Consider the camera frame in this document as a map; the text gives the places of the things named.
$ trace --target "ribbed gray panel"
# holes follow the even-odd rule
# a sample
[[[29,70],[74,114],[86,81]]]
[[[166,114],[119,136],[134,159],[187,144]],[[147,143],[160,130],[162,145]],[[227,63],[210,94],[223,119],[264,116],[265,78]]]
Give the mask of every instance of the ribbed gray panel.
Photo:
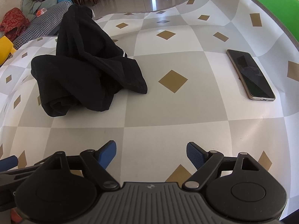
[[[125,183],[106,192],[86,215],[68,224],[233,224],[215,214],[198,193],[177,183]],[[279,224],[278,220],[268,224]]]

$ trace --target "yellow object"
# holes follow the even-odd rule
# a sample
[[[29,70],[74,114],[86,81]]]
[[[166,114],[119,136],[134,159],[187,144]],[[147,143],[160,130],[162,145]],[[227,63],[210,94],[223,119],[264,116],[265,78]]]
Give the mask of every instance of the yellow object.
[[[16,51],[17,50],[13,47],[13,43],[6,36],[3,36],[0,39],[0,65],[6,61],[9,53],[13,54]]]

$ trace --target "black garment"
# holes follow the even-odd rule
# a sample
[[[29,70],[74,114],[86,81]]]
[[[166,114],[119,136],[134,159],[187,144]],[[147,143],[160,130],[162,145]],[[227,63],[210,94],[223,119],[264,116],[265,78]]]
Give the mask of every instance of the black garment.
[[[108,110],[122,88],[147,93],[147,85],[134,59],[92,20],[92,11],[76,4],[63,16],[56,55],[31,61],[41,105],[52,116],[63,116],[74,105],[94,111]]]

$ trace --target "screw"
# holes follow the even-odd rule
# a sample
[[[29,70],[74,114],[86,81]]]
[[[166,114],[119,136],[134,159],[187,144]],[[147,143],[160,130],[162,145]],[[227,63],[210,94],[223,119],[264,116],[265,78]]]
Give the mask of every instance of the screw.
[[[196,182],[196,181],[188,181],[188,182],[185,182],[185,186],[189,189],[196,189],[199,187],[199,183]]]
[[[103,183],[103,186],[107,189],[114,189],[118,186],[118,183],[115,181],[106,181]]]

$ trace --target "phone screen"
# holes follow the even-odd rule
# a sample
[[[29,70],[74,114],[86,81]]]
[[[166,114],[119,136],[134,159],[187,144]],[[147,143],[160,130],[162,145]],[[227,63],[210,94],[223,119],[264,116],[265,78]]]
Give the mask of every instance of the phone screen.
[[[275,95],[255,60],[247,52],[228,50],[243,76],[250,94],[258,98],[275,98]]]

